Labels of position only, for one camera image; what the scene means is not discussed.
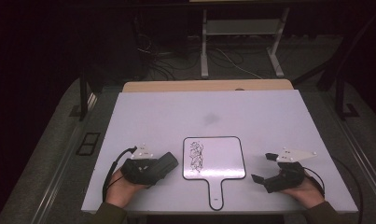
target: drawing on whiteboard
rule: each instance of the drawing on whiteboard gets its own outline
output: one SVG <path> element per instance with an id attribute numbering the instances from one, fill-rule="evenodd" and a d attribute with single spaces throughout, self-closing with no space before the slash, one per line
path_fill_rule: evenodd
<path id="1" fill-rule="evenodd" d="M 202 150 L 204 146 L 200 142 L 193 142 L 190 144 L 190 167 L 192 170 L 200 172 L 202 169 Z"/>

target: table leg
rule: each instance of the table leg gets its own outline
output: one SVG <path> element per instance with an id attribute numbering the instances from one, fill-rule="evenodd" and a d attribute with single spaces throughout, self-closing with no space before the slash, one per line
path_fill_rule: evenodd
<path id="1" fill-rule="evenodd" d="M 208 62 L 207 62 L 207 10 L 202 13 L 202 78 L 208 78 Z"/>
<path id="2" fill-rule="evenodd" d="M 83 120 L 88 113 L 88 84 L 86 76 L 83 72 L 80 72 L 80 119 Z"/>
<path id="3" fill-rule="evenodd" d="M 281 64 L 279 64 L 275 52 L 277 51 L 278 45 L 280 43 L 281 37 L 283 35 L 284 27 L 286 24 L 287 14 L 289 13 L 289 7 L 284 8 L 283 15 L 281 17 L 280 23 L 278 24 L 277 33 L 275 35 L 274 43 L 272 47 L 267 50 L 269 54 L 270 61 L 272 62 L 272 68 L 274 69 L 275 75 L 277 77 L 284 77 L 284 72 L 281 69 Z"/>

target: metal frame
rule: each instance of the metal frame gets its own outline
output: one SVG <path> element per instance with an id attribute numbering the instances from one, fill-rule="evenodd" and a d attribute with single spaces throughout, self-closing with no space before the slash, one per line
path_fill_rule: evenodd
<path id="1" fill-rule="evenodd" d="M 325 105 L 327 106 L 330 115 L 332 116 L 334 121 L 339 125 L 346 140 L 350 144 L 351 153 L 353 154 L 356 162 L 358 163 L 360 170 L 362 171 L 364 177 L 367 179 L 371 189 L 376 195 L 376 170 L 374 169 L 373 165 L 366 156 L 362 146 L 359 145 L 358 141 L 354 137 L 354 134 L 348 126 L 348 122 L 344 118 L 340 117 L 338 111 L 332 108 L 331 105 L 333 104 L 333 100 L 331 99 L 331 97 L 324 96 L 323 99 L 325 101 Z"/>
<path id="2" fill-rule="evenodd" d="M 275 75 L 277 77 L 284 77 L 284 72 L 281 69 L 281 64 L 279 64 L 277 56 L 275 55 L 278 45 L 280 43 L 286 18 L 289 13 L 289 7 L 285 7 L 281 19 L 277 20 L 249 20 L 249 21 L 209 21 L 207 20 L 207 10 L 204 9 L 202 13 L 202 54 L 201 54 L 201 63 L 202 63 L 202 78 L 207 79 L 209 77 L 208 74 L 208 61 L 207 61 L 207 53 L 206 53 L 206 37 L 208 35 L 275 35 L 274 42 L 271 48 L 268 48 L 268 54 L 270 61 L 272 63 L 272 68 L 274 69 Z M 269 28 L 267 25 L 272 25 L 274 21 L 278 21 L 276 29 Z M 237 32 L 233 31 L 233 29 L 228 29 L 225 23 L 234 23 L 235 25 L 240 25 L 244 27 L 245 25 L 250 25 L 251 27 L 255 26 L 256 30 L 249 30 L 244 27 L 244 31 Z"/>
<path id="3" fill-rule="evenodd" d="M 72 155 L 74 154 L 75 149 L 77 148 L 78 139 L 80 139 L 80 137 L 84 133 L 84 130 L 86 129 L 88 120 L 90 119 L 91 111 L 97 102 L 97 97 L 92 93 L 89 98 L 89 101 L 86 101 L 86 102 L 83 102 L 83 103 L 86 103 L 86 107 L 88 108 L 87 110 L 88 116 L 86 117 L 86 119 L 83 119 L 81 122 L 79 122 L 77 126 L 75 127 L 74 131 L 72 132 L 71 138 L 68 142 L 66 150 L 60 161 L 60 164 L 55 170 L 54 176 L 49 181 L 49 184 L 42 197 L 42 201 L 40 202 L 39 206 L 36 208 L 35 214 L 31 220 L 31 223 L 33 224 L 45 223 L 48 213 L 50 211 L 50 208 L 53 205 L 54 200 L 56 199 L 57 193 L 65 177 L 65 174 L 66 174 L 65 171 L 70 165 L 70 160 L 72 158 Z"/>

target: small whiteboard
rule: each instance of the small whiteboard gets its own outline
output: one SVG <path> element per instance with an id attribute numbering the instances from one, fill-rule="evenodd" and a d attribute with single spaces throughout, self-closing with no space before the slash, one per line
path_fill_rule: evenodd
<path id="1" fill-rule="evenodd" d="M 240 139 L 237 137 L 191 137 L 184 140 L 183 176 L 186 180 L 208 183 L 213 210 L 223 207 L 222 182 L 245 178 Z"/>

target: dark background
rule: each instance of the dark background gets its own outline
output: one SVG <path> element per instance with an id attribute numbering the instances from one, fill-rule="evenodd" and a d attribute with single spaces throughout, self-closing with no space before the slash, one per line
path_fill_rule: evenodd
<path id="1" fill-rule="evenodd" d="M 376 1 L 357 0 L 292 7 L 285 35 L 348 35 L 375 10 Z M 229 17 L 250 13 L 227 12 Z M 134 50 L 134 15 L 68 10 L 56 1 L 0 0 L 0 211 L 63 93 L 79 74 L 88 76 L 95 91 L 144 75 Z M 146 10 L 143 15 L 141 31 L 159 43 L 200 34 L 200 11 Z M 376 20 L 342 72 L 376 112 Z"/>

